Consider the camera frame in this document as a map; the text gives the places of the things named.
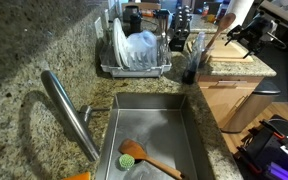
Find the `paper towel roll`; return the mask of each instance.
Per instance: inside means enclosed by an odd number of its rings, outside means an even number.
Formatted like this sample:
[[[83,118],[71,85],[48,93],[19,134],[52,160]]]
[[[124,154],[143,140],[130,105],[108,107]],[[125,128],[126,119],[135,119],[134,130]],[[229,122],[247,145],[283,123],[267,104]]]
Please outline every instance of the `paper towel roll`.
[[[253,2],[254,0],[231,0],[226,13],[234,13],[236,19],[229,29],[233,29],[235,26],[243,24]]]

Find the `stainless steel sink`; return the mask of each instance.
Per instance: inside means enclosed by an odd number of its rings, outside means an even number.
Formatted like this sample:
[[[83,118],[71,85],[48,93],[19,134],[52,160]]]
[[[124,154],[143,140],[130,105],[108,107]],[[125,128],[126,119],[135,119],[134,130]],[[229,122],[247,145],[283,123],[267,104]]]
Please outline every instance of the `stainless steel sink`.
[[[146,153],[186,174],[190,180],[214,179],[206,151],[185,95],[118,93],[101,152],[96,179],[172,179],[145,161],[119,168],[118,148],[130,138]]]

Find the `dish drying rack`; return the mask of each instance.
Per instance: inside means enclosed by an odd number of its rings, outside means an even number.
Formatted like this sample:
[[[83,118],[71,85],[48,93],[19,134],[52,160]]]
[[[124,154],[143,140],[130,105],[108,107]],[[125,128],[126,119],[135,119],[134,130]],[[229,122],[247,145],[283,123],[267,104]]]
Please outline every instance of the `dish drying rack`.
[[[104,72],[109,72],[113,78],[115,77],[161,77],[164,72],[171,69],[171,51],[168,49],[164,54],[158,50],[158,63],[157,67],[151,67],[145,70],[132,71],[127,67],[118,66],[114,54],[114,48],[112,44],[105,44],[100,52],[101,67]]]

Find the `cabinet door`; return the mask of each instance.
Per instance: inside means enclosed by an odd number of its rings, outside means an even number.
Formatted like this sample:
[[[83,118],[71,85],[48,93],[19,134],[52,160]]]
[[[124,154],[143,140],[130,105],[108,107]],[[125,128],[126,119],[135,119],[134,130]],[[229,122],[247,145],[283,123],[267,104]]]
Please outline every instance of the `cabinet door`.
[[[219,128],[223,128],[235,110],[253,92],[253,89],[201,88]]]
[[[263,77],[200,75],[197,79],[219,128],[223,128]]]

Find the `orange object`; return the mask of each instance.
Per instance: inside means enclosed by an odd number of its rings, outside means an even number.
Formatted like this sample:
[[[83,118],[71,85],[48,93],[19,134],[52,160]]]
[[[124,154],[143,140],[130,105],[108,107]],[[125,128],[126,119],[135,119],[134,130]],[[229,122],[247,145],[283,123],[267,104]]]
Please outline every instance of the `orange object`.
[[[214,23],[215,21],[215,15],[214,14],[209,14],[206,16],[206,21],[210,23]]]
[[[146,16],[146,17],[153,17],[154,16],[154,13],[153,13],[153,10],[142,10],[141,11],[142,13],[142,16]]]
[[[90,172],[86,172],[83,174],[78,174],[76,176],[71,176],[68,178],[64,178],[62,180],[90,180],[91,179],[91,173]]]
[[[137,142],[131,139],[125,139],[119,147],[119,151],[123,154],[129,154],[133,156],[135,160],[145,160],[151,163],[152,165],[154,165],[161,171],[164,171],[166,174],[170,175],[176,180],[186,179],[185,175],[181,171],[178,171],[177,169],[174,169],[173,167],[163,164],[148,156],[142,146],[140,146]]]

